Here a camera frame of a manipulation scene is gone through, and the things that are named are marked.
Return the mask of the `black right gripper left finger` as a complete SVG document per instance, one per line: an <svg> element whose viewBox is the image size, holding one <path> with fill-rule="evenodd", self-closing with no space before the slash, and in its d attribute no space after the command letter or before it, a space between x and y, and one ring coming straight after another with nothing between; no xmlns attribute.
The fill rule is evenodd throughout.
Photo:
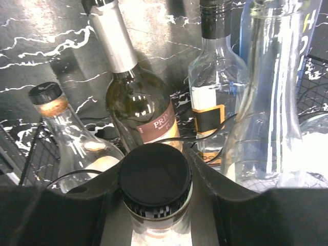
<svg viewBox="0 0 328 246"><path fill-rule="evenodd" d="M1 245L128 245L119 168L117 164L67 194L1 187Z"/></svg>

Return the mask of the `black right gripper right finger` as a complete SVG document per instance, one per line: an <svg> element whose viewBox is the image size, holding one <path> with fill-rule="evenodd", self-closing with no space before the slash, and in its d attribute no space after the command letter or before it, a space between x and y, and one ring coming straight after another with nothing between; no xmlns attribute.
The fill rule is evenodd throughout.
<svg viewBox="0 0 328 246"><path fill-rule="evenodd" d="M221 245L327 245L327 189L250 191L190 148L194 185L208 196Z"/></svg>

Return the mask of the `clear bottle black cork cap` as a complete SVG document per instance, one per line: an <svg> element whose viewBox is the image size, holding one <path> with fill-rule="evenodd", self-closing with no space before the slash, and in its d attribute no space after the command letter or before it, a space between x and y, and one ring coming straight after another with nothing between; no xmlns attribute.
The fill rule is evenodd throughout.
<svg viewBox="0 0 328 246"><path fill-rule="evenodd" d="M131 245L192 245L191 166L182 144L147 143L130 151L118 186L132 221Z"/></svg>

